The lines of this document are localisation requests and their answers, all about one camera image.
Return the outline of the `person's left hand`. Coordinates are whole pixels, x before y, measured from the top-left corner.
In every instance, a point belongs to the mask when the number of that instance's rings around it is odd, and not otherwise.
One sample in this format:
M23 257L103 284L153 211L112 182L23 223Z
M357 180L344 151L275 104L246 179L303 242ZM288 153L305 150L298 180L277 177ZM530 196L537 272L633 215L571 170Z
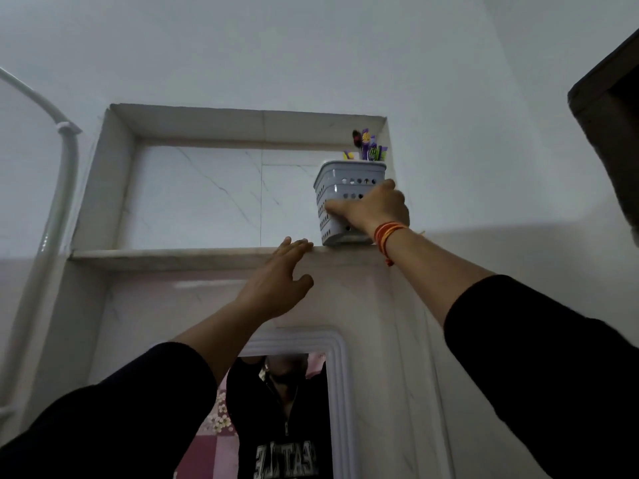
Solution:
M293 274L297 264L313 247L307 239L292 241L286 237L266 263L251 275L235 303L260 322L292 310L306 297L296 296L293 292L293 281L297 280Z

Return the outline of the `white framed wall mirror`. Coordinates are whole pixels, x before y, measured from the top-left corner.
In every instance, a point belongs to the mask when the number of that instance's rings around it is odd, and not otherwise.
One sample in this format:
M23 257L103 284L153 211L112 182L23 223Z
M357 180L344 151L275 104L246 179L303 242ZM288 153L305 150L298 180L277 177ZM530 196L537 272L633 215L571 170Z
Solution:
M351 382L337 331L258 331L173 479L361 479Z

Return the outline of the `person's left forearm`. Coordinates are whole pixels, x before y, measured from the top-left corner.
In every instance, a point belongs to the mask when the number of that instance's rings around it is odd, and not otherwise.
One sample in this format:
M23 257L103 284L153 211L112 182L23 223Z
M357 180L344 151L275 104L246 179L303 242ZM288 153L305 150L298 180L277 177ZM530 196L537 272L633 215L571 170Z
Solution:
M0 448L0 479L171 479L212 409L217 379L267 319L236 300L61 396Z

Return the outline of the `person's right hand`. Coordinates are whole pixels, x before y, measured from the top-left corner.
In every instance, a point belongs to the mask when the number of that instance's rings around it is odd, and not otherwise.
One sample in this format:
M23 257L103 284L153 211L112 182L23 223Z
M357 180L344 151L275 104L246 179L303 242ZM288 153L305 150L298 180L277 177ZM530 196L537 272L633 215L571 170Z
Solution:
M362 220L360 223L348 224L371 239L377 226L385 222L399 222L410 226L410 213L404 194L396 189L393 179L384 180L357 200L362 202Z

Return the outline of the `dark wooden cabinet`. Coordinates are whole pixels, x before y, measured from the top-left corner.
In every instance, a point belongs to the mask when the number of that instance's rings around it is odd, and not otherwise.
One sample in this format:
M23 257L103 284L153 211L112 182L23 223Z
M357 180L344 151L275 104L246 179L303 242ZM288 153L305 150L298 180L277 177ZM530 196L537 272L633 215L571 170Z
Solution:
M567 102L639 248L639 29L573 85Z

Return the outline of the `red orange thread wristband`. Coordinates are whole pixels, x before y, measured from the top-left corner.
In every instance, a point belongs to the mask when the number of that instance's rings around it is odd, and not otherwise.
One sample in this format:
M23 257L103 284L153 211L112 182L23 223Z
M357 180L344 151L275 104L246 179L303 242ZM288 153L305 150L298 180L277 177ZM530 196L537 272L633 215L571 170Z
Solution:
M385 222L378 225L374 232L374 243L378 247L379 252L384 256L385 263L388 267L392 267L394 265L394 261L388 256L387 253L388 238L396 231L401 231L404 229L409 229L409 227L399 222Z

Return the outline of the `white metal pipe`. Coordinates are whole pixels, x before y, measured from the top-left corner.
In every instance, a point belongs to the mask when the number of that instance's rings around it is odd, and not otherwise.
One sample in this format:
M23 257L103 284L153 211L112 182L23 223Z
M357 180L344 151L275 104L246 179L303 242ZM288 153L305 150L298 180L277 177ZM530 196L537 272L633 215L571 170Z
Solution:
M0 80L37 104L53 121L61 139L58 179L41 240L20 297L3 362L0 366L0 430L17 406L12 395L19 379L24 354L51 278L54 263L68 224L79 171L78 136L82 133L55 104L16 76L0 67Z

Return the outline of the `white marble wall niche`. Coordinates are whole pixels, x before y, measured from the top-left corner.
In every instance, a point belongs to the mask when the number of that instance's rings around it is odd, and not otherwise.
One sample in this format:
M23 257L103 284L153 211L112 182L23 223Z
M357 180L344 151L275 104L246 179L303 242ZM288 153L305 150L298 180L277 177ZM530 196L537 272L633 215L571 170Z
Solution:
M93 151L70 261L106 271L251 269L284 236L312 265L366 265L369 245L321 243L314 190L351 131L390 145L379 115L115 103Z

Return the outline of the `person's right forearm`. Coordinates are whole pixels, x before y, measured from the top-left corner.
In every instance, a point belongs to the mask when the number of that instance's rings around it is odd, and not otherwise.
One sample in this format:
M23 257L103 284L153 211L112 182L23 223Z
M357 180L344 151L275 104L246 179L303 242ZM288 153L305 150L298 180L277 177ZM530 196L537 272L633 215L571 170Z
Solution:
M404 229L388 256L495 413L553 479L639 479L639 347Z

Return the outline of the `purple yellow toothbrush pack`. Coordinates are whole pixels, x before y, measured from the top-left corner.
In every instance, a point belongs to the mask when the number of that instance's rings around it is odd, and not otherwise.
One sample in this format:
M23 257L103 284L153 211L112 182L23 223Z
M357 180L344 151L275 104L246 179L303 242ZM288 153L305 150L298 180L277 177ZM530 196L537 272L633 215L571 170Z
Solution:
M386 161L389 147L381 145L376 135L368 128L363 128L358 136L359 158L362 161Z

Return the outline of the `grey perforated plastic basket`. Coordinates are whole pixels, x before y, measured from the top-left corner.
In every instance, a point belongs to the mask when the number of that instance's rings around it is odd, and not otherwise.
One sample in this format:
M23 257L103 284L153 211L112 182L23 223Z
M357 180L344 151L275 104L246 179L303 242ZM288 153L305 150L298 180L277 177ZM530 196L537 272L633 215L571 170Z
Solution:
M321 243L324 246L372 244L366 233L357 230L346 220L327 213L329 200L359 201L373 187L385 180L387 166L380 161L330 160L319 168L314 190L318 209Z

